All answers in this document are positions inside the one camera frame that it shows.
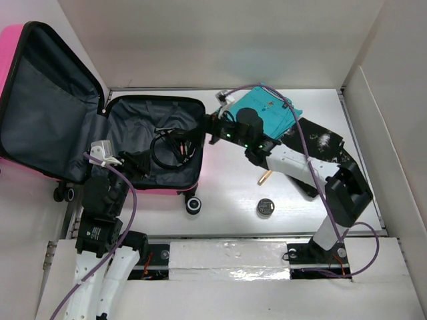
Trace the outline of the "teal shorts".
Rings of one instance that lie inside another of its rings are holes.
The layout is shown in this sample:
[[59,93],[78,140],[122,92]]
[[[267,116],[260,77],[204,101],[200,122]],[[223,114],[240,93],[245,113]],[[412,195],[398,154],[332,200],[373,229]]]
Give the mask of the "teal shorts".
[[254,87],[228,111],[236,120],[237,112],[243,108],[250,108],[258,113],[264,122],[264,133],[273,139],[279,139],[296,124],[293,113],[283,100],[263,87]]

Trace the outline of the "gold lipstick tube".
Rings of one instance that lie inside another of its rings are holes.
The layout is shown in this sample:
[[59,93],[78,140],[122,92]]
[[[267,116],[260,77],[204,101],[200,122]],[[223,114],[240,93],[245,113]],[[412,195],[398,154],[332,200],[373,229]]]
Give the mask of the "gold lipstick tube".
[[259,186],[263,185],[266,182],[266,180],[270,177],[271,174],[272,174],[272,171],[265,171],[262,174],[262,176],[258,179],[257,184]]

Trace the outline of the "round black compact case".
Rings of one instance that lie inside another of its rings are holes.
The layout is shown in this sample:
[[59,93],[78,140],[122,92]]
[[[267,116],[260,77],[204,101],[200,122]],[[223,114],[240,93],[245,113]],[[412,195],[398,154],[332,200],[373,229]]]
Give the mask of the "round black compact case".
[[267,218],[275,211],[275,204],[271,199],[263,198],[258,201],[256,212],[260,217]]

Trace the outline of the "black white tie-dye shirt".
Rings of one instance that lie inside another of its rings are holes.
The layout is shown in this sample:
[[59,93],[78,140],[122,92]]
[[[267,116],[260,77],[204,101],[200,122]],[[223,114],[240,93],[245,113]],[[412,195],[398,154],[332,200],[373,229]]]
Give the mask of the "black white tie-dye shirt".
[[[345,142],[342,136],[304,117],[300,118],[299,124],[310,156],[331,163],[354,161],[344,149]],[[296,124],[282,135],[280,141],[299,153],[304,152]]]

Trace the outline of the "pink hard-shell suitcase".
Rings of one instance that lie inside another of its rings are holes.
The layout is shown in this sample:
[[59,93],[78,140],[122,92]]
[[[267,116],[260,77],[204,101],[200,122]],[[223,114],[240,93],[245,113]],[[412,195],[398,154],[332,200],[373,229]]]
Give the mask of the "pink hard-shell suitcase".
[[[57,202],[74,198],[75,185],[105,170],[83,156],[98,140],[113,154],[150,151],[157,128],[201,127],[204,104],[194,98],[124,95],[106,102],[100,82],[46,23],[30,21],[1,31],[1,156],[58,182]],[[169,146],[155,145],[161,162],[177,164]],[[146,193],[182,194],[195,215],[203,139],[183,167],[166,170],[151,159],[149,177],[131,180]]]

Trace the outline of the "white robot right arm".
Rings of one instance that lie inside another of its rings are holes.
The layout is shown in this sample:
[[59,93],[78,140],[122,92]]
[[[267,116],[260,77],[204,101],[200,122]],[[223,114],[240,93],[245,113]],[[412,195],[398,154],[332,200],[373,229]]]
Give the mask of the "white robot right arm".
[[353,161],[330,163],[289,148],[264,134],[262,119],[249,108],[228,119],[216,112],[205,116],[204,131],[211,143],[223,139],[244,147],[250,163],[283,173],[317,189],[327,216],[301,249],[288,250],[289,261],[318,264],[329,258],[347,230],[371,203],[373,194],[359,166]]

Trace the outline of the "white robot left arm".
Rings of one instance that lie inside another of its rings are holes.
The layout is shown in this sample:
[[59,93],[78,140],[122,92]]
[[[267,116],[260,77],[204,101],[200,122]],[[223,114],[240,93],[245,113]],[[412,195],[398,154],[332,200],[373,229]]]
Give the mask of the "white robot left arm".
[[113,319],[132,269],[149,255],[147,235],[124,227],[119,215],[127,195],[136,198],[131,180],[148,175],[151,160],[147,151],[122,151],[104,161],[92,151],[87,158],[109,173],[94,175],[83,185],[75,275],[64,318]]

